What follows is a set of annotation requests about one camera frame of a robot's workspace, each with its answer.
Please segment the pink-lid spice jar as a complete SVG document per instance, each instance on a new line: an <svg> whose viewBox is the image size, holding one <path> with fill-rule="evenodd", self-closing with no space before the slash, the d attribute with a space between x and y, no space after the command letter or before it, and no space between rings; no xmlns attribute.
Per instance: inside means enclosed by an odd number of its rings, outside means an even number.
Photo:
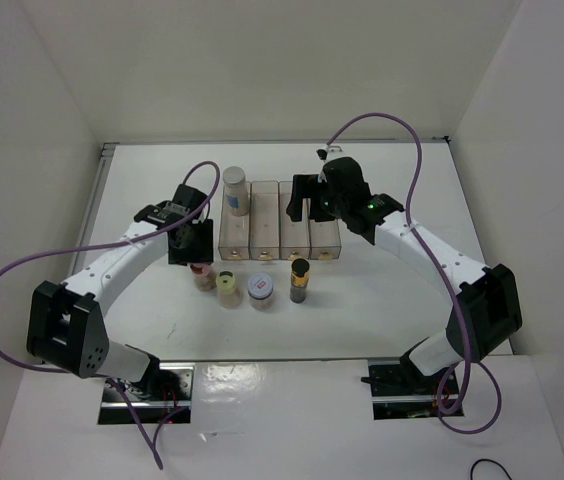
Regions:
<svg viewBox="0 0 564 480"><path fill-rule="evenodd" d="M210 264L191 263L189 269L199 291L211 291L216 287L215 273Z"/></svg>

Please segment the tall silver-lid blue-label spice jar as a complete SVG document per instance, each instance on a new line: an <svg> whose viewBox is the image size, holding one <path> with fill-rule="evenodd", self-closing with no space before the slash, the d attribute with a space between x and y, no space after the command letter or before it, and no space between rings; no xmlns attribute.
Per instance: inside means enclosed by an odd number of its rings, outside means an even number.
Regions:
<svg viewBox="0 0 564 480"><path fill-rule="evenodd" d="M224 197L229 211L234 216L244 216L249 212L249 190L244 170L238 166L230 166L224 170Z"/></svg>

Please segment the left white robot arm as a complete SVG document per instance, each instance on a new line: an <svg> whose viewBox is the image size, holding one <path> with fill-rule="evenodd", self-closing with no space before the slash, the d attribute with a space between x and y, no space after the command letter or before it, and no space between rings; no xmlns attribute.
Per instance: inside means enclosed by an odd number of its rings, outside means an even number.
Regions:
<svg viewBox="0 0 564 480"><path fill-rule="evenodd" d="M105 317L126 288L162 257L175 265L212 262L213 222L202 217L207 203L203 192L181 184L172 199L134 216L120 247L59 284L42 282L32 295L27 351L79 378L123 380L138 399L155 396L166 378L158 358L110 340Z"/></svg>

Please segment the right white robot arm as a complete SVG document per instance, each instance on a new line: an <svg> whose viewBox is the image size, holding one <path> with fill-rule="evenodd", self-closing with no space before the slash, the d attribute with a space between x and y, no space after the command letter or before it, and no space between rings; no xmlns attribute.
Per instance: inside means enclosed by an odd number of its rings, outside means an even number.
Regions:
<svg viewBox="0 0 564 480"><path fill-rule="evenodd" d="M471 259L408 217L391 196L371 192L351 157L326 162L318 174L296 174L286 214L293 222L342 221L354 234L401 259L451 301L443 331L409 349L400 359L400 381L412 393L425 391L442 369L483 360L522 326L513 272Z"/></svg>

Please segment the clear bin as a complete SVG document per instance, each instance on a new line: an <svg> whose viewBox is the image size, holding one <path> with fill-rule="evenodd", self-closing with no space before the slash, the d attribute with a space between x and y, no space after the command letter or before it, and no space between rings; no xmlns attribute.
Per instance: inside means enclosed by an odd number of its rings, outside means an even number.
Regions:
<svg viewBox="0 0 564 480"><path fill-rule="evenodd" d="M279 217L278 182L252 182L249 249L253 260L280 259Z"/></svg>
<svg viewBox="0 0 564 480"><path fill-rule="evenodd" d="M227 187L223 188L221 220L219 227L218 252L225 261L250 260L250 193L251 183L245 182L247 191L247 211L242 216L233 214L229 199L226 195Z"/></svg>
<svg viewBox="0 0 564 480"><path fill-rule="evenodd" d="M293 222L286 212L291 200L292 182L278 183L280 220L280 259L293 261L297 257L305 259L310 255L310 232L306 218Z"/></svg>
<svg viewBox="0 0 564 480"><path fill-rule="evenodd" d="M311 260L337 260L341 255L341 237L337 220L317 222L309 220Z"/></svg>

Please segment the yellow-lid spice jar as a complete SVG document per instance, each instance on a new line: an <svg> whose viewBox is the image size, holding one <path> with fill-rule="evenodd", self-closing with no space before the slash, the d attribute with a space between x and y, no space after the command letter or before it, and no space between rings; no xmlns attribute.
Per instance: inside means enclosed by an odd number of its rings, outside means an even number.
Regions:
<svg viewBox="0 0 564 480"><path fill-rule="evenodd" d="M237 308L242 302L238 282L232 271L224 270L216 275L217 298L223 308Z"/></svg>

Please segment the white-lid red-label spice jar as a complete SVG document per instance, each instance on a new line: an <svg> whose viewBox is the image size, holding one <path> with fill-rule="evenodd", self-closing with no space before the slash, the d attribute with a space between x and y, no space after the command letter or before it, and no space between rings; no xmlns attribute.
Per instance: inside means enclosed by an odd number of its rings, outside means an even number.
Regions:
<svg viewBox="0 0 564 480"><path fill-rule="evenodd" d="M254 273L247 282L250 305L256 310L266 310L274 303L274 281L263 272Z"/></svg>

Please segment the black-cap gold-band pepper bottle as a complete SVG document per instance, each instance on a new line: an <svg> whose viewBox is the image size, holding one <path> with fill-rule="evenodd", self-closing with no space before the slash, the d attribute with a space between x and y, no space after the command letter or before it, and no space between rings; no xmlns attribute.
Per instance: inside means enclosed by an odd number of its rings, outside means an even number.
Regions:
<svg viewBox="0 0 564 480"><path fill-rule="evenodd" d="M307 296L310 277L310 264L301 257L291 263L290 299L293 303L303 303Z"/></svg>

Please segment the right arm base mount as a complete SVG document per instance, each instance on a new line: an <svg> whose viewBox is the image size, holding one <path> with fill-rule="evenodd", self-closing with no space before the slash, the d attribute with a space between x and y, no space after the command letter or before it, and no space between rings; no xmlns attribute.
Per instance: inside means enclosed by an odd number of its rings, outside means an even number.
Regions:
<svg viewBox="0 0 564 480"><path fill-rule="evenodd" d="M397 361L370 361L360 378L370 390L375 420L410 420L438 416L437 389L444 370L409 383Z"/></svg>

